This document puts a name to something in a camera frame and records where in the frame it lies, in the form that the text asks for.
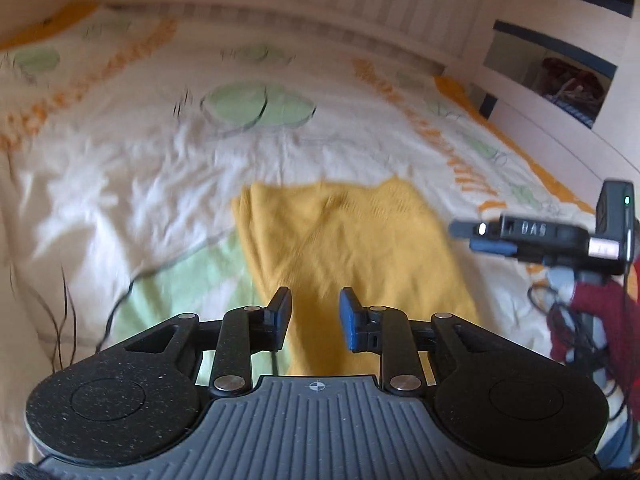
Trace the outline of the red gloved right hand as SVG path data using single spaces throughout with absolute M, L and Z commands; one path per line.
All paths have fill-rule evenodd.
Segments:
M 551 357 L 568 364 L 576 356 L 576 330 L 566 325 L 568 314 L 591 316 L 602 324 L 608 377 L 615 380 L 631 406 L 639 411 L 639 304 L 615 280 L 603 285 L 578 281 L 568 269 L 548 272 L 549 285 L 558 293 L 559 303 L 551 308 L 548 326 Z

